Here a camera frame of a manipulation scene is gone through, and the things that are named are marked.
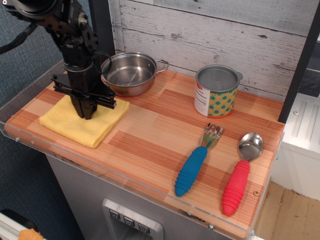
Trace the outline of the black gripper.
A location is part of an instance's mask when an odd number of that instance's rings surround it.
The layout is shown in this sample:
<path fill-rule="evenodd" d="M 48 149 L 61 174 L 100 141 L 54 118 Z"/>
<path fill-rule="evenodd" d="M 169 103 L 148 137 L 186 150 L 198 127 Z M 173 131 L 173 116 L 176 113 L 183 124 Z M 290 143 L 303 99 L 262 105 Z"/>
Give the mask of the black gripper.
<path fill-rule="evenodd" d="M 63 65 L 66 73 L 53 74 L 54 90 L 71 96 L 71 103 L 80 118 L 90 120 L 97 104 L 114 109 L 115 92 L 101 80 L 101 74 L 91 63 L 89 66 Z"/>

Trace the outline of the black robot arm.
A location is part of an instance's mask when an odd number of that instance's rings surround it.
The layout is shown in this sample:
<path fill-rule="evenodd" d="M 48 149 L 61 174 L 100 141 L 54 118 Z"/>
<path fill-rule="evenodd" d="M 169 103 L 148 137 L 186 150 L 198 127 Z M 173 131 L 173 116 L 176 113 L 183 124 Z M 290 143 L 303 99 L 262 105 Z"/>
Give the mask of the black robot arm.
<path fill-rule="evenodd" d="M 114 109 L 115 92 L 106 86 L 104 71 L 96 63 L 98 35 L 76 0 L 4 0 L 6 11 L 29 26 L 12 42 L 0 48 L 4 54 L 19 45 L 42 26 L 62 53 L 65 74 L 54 74 L 55 91 L 68 95 L 79 117 L 90 120 L 98 106 Z"/>

